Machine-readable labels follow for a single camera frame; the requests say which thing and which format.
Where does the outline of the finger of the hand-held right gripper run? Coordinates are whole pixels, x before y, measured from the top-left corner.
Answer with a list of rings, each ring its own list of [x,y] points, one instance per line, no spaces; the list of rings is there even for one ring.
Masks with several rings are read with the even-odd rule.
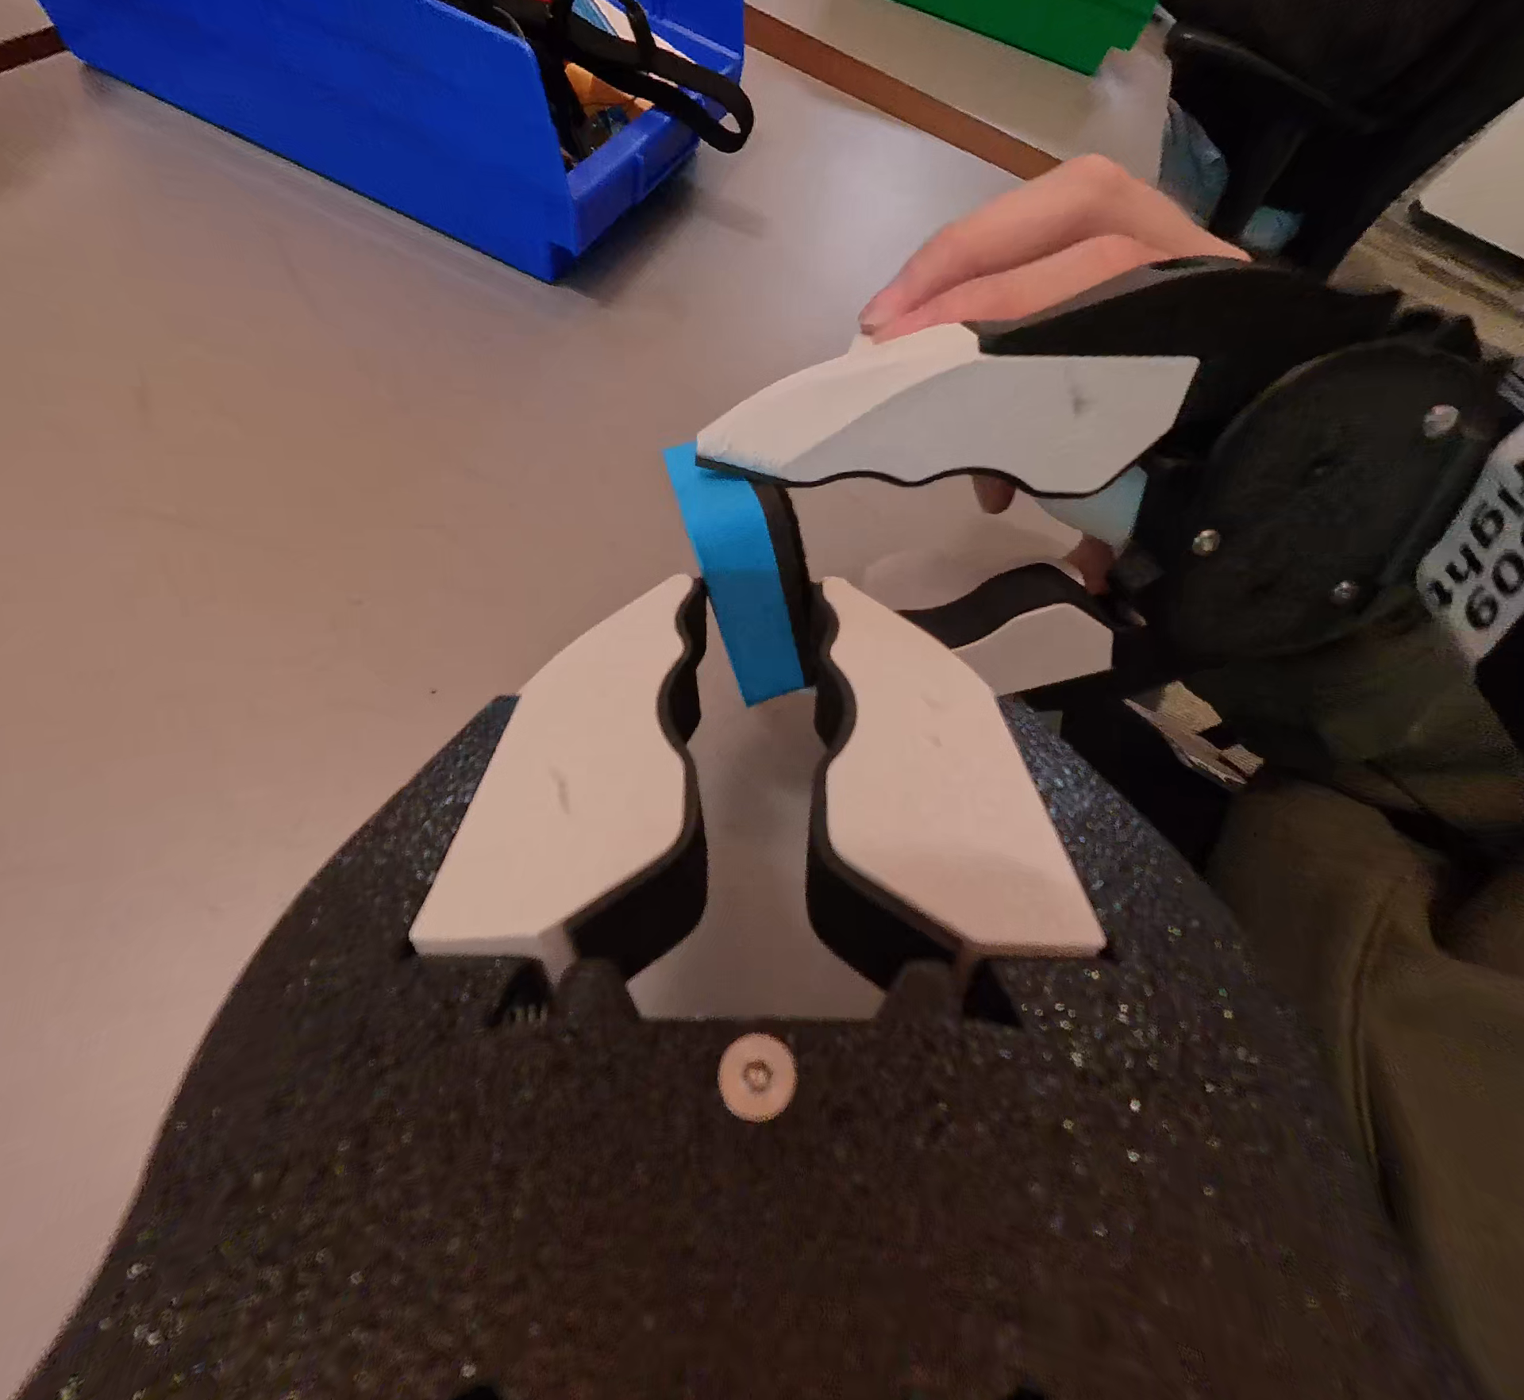
[[[1056,565],[1015,567],[952,600],[899,610],[899,616],[999,696],[1108,674],[1144,634],[1141,623]]]
[[[699,431],[709,468],[787,488],[997,479],[1064,525],[1124,546],[1143,455],[1175,424],[1199,360],[999,356],[943,324],[799,370]]]

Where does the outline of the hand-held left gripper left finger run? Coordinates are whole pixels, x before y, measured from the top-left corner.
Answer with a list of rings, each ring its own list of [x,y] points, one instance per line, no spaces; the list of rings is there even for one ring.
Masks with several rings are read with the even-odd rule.
[[[707,842],[690,741],[707,591],[675,575],[581,634],[523,687],[410,943],[622,978],[698,927]]]

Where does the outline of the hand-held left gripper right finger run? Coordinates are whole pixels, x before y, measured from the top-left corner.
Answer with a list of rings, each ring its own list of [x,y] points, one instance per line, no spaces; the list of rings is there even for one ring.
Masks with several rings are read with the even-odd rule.
[[[808,917],[866,980],[1095,960],[1095,909],[995,693],[848,581],[811,591]]]

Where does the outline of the blue foam pad black backing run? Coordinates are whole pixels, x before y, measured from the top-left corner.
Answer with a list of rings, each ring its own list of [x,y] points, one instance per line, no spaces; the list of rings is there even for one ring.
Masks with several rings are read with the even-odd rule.
[[[813,687],[810,570],[787,492],[703,466],[695,444],[662,464],[744,703]]]

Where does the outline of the blue plastic bin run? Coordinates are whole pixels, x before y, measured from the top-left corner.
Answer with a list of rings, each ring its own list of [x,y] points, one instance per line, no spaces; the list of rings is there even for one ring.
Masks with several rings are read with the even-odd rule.
[[[627,125],[440,0],[40,0],[86,66],[552,282],[704,141],[746,146],[744,0],[638,0],[701,66]]]

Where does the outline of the person's right forearm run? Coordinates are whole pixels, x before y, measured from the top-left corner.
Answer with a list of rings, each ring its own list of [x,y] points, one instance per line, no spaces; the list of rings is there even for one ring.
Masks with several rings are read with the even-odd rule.
[[[1521,749],[1423,616],[1183,684],[1280,775],[1476,839],[1521,831]]]

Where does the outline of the person's right hand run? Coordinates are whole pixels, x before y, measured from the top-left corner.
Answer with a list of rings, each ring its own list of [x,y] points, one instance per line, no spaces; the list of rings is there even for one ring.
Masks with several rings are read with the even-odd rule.
[[[859,314],[887,341],[943,324],[1013,322],[1136,268],[1245,263],[1170,196],[1100,156],[1056,165],[933,234]]]

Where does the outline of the black office chair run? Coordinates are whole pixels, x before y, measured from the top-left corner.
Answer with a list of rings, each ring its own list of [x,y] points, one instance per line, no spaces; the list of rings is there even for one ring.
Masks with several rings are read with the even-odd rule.
[[[1521,101],[1521,24],[1461,28],[1392,85],[1386,108],[1336,103],[1240,44],[1175,26],[1165,53],[1178,72],[1218,77],[1250,109],[1229,135],[1229,176],[1210,231],[1240,242],[1263,207],[1300,215],[1282,261],[1330,276],[1397,197]]]

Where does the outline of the orange block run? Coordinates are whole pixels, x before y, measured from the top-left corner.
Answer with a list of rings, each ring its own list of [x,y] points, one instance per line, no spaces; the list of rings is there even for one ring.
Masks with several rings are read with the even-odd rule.
[[[563,72],[589,119],[608,119],[629,125],[653,108],[648,100],[619,90],[579,64],[566,63]]]

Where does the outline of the person's olive hoodie torso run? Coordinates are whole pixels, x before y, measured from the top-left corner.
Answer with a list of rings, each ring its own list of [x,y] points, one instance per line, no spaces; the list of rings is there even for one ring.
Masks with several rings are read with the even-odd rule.
[[[1405,834],[1271,780],[1208,880],[1319,1034],[1432,1308],[1489,1397],[1522,1391],[1521,837]]]

